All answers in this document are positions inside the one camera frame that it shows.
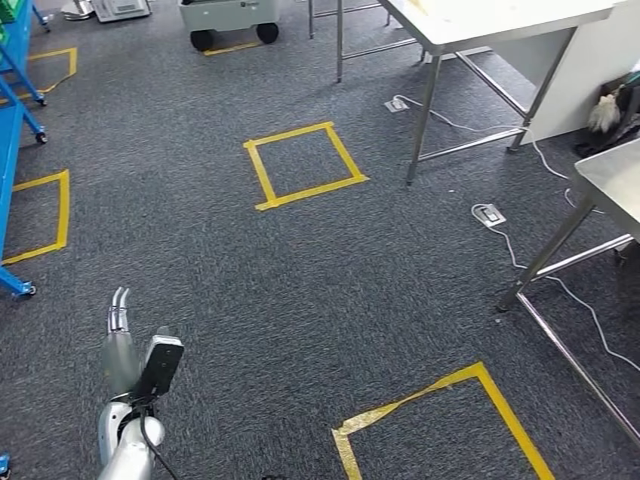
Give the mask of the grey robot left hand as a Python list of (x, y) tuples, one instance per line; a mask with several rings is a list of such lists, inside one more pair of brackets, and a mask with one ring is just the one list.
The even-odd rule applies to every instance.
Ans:
[(118, 287), (112, 296), (103, 344), (103, 370), (111, 396), (131, 391), (137, 382), (140, 361), (128, 328), (127, 298), (129, 288)]

